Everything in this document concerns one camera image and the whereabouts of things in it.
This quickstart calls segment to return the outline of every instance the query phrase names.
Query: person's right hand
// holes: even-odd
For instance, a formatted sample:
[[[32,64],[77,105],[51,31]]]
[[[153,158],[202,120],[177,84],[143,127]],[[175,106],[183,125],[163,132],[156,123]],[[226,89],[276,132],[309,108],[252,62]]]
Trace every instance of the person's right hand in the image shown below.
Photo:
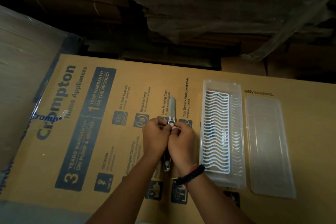
[[[184,122],[175,122],[168,139],[168,150],[181,177],[187,175],[196,164],[194,141],[193,129]]]

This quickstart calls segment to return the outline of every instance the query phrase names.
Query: white wavy rack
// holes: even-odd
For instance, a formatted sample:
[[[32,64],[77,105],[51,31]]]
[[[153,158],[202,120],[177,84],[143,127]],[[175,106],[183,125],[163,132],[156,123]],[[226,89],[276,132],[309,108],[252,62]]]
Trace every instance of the white wavy rack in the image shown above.
[[[205,92],[203,165],[208,172],[230,173],[229,94]]]

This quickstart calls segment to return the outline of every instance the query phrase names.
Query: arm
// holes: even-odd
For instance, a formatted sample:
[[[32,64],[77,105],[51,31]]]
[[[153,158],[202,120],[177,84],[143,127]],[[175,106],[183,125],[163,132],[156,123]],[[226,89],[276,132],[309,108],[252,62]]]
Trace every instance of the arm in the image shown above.
[[[171,158],[180,176],[185,176],[195,164],[195,135],[183,122],[176,122],[168,140]],[[206,224],[251,224],[252,222],[226,197],[205,173],[188,183],[188,191]]]
[[[135,223],[149,182],[167,147],[170,130],[171,126],[165,120],[154,118],[147,122],[142,128],[142,158],[87,224]]]

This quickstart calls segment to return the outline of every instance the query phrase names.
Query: hand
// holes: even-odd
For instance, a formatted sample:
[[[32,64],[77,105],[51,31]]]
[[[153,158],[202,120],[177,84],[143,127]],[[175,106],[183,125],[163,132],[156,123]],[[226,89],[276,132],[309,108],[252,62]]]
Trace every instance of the hand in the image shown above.
[[[168,139],[168,150],[180,176],[187,175],[196,163],[194,141],[193,129],[184,122],[175,122]]]
[[[159,161],[168,145],[168,137],[173,124],[153,118],[142,127],[143,155]]]

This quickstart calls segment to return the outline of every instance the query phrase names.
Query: blue warranty banner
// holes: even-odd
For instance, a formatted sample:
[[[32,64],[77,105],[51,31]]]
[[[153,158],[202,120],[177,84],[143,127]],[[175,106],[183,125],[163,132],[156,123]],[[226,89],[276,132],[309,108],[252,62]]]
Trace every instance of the blue warranty banner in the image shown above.
[[[55,188],[82,190],[116,71],[113,68],[96,68]]]

